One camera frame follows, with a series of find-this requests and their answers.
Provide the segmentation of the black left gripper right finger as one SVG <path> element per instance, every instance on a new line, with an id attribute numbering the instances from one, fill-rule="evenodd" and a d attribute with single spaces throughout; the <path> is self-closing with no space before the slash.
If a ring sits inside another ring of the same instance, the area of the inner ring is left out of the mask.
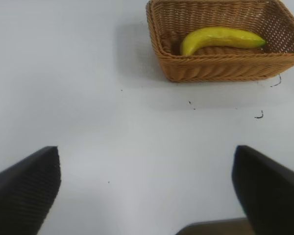
<path id="1" fill-rule="evenodd" d="M 239 145 L 232 183 L 257 235 L 294 235 L 294 171 L 261 152 Z"/>

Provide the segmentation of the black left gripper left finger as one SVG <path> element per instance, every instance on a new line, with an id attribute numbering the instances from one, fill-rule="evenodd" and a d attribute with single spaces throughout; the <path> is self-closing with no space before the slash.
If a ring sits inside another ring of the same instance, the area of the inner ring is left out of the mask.
<path id="1" fill-rule="evenodd" d="M 36 235 L 61 185 L 58 148 L 46 146 L 0 172 L 0 235 Z"/>

